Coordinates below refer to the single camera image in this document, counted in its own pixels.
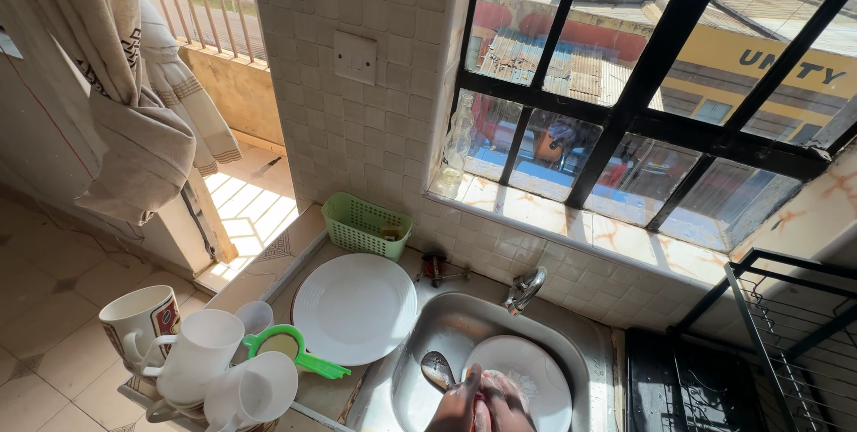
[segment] white plate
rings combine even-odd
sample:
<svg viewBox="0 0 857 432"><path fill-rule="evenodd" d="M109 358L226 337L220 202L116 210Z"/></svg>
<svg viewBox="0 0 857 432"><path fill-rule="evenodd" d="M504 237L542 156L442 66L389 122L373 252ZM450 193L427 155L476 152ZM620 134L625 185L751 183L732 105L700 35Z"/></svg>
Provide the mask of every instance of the white plate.
<svg viewBox="0 0 857 432"><path fill-rule="evenodd" d="M530 399L536 430L559 432L572 425L572 394L556 361L530 340L500 335L477 345L465 360L461 380L474 363L514 380Z"/></svg>
<svg viewBox="0 0 857 432"><path fill-rule="evenodd" d="M401 266L354 253L316 268L295 296L294 326L307 351L345 367L395 349L416 319L416 289Z"/></svg>

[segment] window pane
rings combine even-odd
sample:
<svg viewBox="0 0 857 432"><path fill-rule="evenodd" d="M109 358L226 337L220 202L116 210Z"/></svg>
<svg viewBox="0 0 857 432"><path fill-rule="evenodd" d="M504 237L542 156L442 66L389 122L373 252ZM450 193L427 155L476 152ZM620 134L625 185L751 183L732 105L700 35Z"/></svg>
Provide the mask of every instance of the window pane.
<svg viewBox="0 0 857 432"><path fill-rule="evenodd" d="M711 0L667 78L661 83L660 94L649 107L723 124L782 54L788 42L818 10L822 1ZM847 47L857 52L853 37ZM787 107L782 101L788 98L793 105L798 101L809 105L812 98L808 96L823 89L821 82L825 69L835 68L835 74L847 70L844 62L850 61L832 54L813 59L808 61L824 67L801 78L798 78L801 68L796 68L786 79L790 86L790 93L785 92L788 97L784 94L776 98L777 104L763 106L765 111L759 114L751 129L770 138L797 133L803 122L798 116L799 108ZM818 119L806 122L823 125L825 119L830 119L829 116L815 116Z"/></svg>
<svg viewBox="0 0 857 432"><path fill-rule="evenodd" d="M802 0L805 21L821 0ZM744 131L778 141L826 148L857 120L857 19L840 12L797 66L762 104ZM783 25L788 38L797 32Z"/></svg>
<svg viewBox="0 0 857 432"><path fill-rule="evenodd" d="M629 223L646 224L698 158L696 151L625 134L584 207Z"/></svg>
<svg viewBox="0 0 857 432"><path fill-rule="evenodd" d="M465 171L498 181L512 145L512 136L523 106L479 92L473 95L472 140Z"/></svg>
<svg viewBox="0 0 857 432"><path fill-rule="evenodd" d="M717 159L661 226L661 233L731 251L800 187L783 175Z"/></svg>
<svg viewBox="0 0 857 432"><path fill-rule="evenodd" d="M558 1L477 0L467 70L529 86Z"/></svg>
<svg viewBox="0 0 857 432"><path fill-rule="evenodd" d="M601 131L589 122L534 109L509 185L564 201Z"/></svg>
<svg viewBox="0 0 857 432"><path fill-rule="evenodd" d="M615 104L667 1L573 0L544 89Z"/></svg>

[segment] green plastic basket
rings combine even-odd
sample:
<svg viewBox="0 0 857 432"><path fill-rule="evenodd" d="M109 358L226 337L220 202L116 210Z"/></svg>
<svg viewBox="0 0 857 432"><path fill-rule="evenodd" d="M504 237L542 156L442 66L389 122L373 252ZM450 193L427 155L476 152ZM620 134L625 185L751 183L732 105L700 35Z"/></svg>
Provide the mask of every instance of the green plastic basket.
<svg viewBox="0 0 857 432"><path fill-rule="evenodd" d="M374 253L398 262L413 228L410 218L377 207L348 193L337 193L321 208L327 234L333 244L355 253ZM401 226L404 236L396 241L380 237L381 226Z"/></svg>

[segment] green tea strainer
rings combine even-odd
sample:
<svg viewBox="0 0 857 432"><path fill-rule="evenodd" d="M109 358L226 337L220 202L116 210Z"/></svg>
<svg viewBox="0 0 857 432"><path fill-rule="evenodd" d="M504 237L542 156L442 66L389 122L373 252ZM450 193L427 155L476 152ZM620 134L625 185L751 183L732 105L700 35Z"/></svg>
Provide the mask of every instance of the green tea strainer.
<svg viewBox="0 0 857 432"><path fill-rule="evenodd" d="M300 365L327 379L341 379L342 375L351 374L351 371L345 367L307 354L304 336L292 325L274 325L258 335L247 335L241 343L250 349L247 354L248 360L266 351L275 350L289 356L295 365Z"/></svg>

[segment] black window frame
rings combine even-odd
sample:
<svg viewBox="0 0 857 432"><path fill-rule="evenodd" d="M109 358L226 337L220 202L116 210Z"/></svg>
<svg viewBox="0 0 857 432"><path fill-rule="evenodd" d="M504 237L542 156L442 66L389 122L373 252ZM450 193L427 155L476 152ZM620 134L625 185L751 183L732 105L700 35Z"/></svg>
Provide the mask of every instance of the black window frame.
<svg viewBox="0 0 857 432"><path fill-rule="evenodd" d="M717 158L793 177L801 183L807 183L823 174L832 163L832 156L839 153L857 134L857 122L855 122L827 149L822 150L771 140L742 131L744 125L753 118L756 111L799 63L816 38L849 0L824 0L795 39L787 44L786 49L765 76L758 81L734 110L732 116L722 125L648 107L648 103L661 86L711 0L670 0L668 2L632 70L631 77L613 107L553 94L541 88L572 1L560 0L529 86L477 74L466 68L468 43L477 5L477 0L468 1L452 112L456 109L461 90L479 92L523 106L506 164L499 179L499 184L502 186L509 186L509 178L534 109L547 110L560 116L584 120L603 127L583 170L574 179L572 190L565 202L570 208L583 209L584 201L589 197L595 182L626 133L634 133L701 153L700 158L674 188L659 212L645 225L645 229L651 232L658 232L670 213L679 206L681 200Z"/></svg>

